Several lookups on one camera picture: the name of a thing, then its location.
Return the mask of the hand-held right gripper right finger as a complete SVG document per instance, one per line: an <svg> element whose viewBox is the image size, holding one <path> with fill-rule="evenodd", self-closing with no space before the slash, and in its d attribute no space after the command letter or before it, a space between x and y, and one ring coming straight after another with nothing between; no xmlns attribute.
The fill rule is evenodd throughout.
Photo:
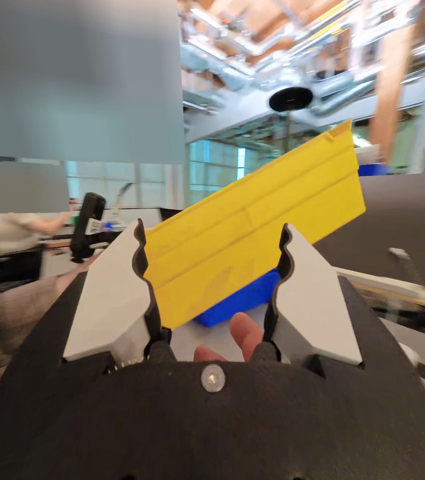
<svg viewBox="0 0 425 480"><path fill-rule="evenodd" d="M353 366L363 358L335 269L292 225L284 224L276 284L264 316L264 341L286 364L314 356Z"/></svg>

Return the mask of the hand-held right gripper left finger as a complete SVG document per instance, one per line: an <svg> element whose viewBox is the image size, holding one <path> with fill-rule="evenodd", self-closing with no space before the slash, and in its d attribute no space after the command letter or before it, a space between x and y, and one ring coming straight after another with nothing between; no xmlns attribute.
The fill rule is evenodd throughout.
<svg viewBox="0 0 425 480"><path fill-rule="evenodd" d="M157 341L171 343L161 325L151 283L143 221L137 219L89 267L63 357L75 361L108 352L116 364L140 363Z"/></svg>

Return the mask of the blue plastic bin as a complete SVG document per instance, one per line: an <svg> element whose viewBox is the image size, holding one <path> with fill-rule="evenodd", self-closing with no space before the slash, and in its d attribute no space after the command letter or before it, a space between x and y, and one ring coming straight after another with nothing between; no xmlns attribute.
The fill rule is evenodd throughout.
<svg viewBox="0 0 425 480"><path fill-rule="evenodd" d="M277 269L274 268L221 302L210 307L195 317L193 321L210 328L229 320L236 313L245 313L259 305L267 304L280 279Z"/></svg>

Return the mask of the yellow plastic bin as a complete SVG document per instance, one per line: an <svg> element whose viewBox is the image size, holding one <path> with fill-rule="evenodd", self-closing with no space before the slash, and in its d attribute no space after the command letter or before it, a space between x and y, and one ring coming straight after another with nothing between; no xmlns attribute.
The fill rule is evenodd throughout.
<svg viewBox="0 0 425 480"><path fill-rule="evenodd" d="M162 326L193 320L277 266L283 225L310 244L365 213L352 120L146 232Z"/></svg>

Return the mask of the person's left forearm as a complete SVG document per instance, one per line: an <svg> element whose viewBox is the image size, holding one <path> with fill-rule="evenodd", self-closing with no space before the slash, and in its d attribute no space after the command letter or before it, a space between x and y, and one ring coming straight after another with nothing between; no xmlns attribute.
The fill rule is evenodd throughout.
<svg viewBox="0 0 425 480"><path fill-rule="evenodd" d="M0 351L11 354L79 273L99 258L97 253L74 270L0 293Z"/></svg>

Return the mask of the person's right hand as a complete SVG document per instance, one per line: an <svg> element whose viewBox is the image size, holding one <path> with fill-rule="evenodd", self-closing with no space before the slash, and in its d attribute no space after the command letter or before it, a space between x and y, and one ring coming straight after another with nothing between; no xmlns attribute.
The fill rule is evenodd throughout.
<svg viewBox="0 0 425 480"><path fill-rule="evenodd" d="M230 321L230 334L245 362L251 360L254 350L262 342L264 335L261 328L244 312L233 315ZM193 361L197 363L226 362L227 358L205 345L199 345L194 351Z"/></svg>

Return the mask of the black wood-edged board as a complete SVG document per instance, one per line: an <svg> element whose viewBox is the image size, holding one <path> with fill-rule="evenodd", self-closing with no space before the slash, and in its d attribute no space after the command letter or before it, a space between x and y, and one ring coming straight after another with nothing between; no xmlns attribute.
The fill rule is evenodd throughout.
<svg viewBox="0 0 425 480"><path fill-rule="evenodd" d="M360 177L366 211L314 247L333 266L413 282L389 249L404 250L425 284L425 174Z"/></svg>

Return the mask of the black floor lamp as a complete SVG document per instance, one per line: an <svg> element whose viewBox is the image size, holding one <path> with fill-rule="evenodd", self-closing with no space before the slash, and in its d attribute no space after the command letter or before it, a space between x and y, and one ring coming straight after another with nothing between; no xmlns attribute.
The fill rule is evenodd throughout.
<svg viewBox="0 0 425 480"><path fill-rule="evenodd" d="M291 112L307 108L313 100L313 92L307 87L293 86L283 88L275 92L269 98L269 107L276 113L286 115L285 133L283 137L283 151L288 153L289 136L291 133L292 117Z"/></svg>

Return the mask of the silver ceiling duct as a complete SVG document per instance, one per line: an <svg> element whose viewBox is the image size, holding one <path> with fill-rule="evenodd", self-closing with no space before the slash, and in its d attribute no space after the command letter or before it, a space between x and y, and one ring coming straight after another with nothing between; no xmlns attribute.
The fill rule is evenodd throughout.
<svg viewBox="0 0 425 480"><path fill-rule="evenodd" d="M180 39L181 65L195 73L209 71L218 76L231 91L257 90L272 95L287 87L307 87L313 92L311 104L305 108L316 117L325 117L352 104L373 91L382 63L357 66L317 79L314 70L307 70L314 48L300 53L299 59L288 57L284 51L273 52L254 66L248 66L198 37Z"/></svg>

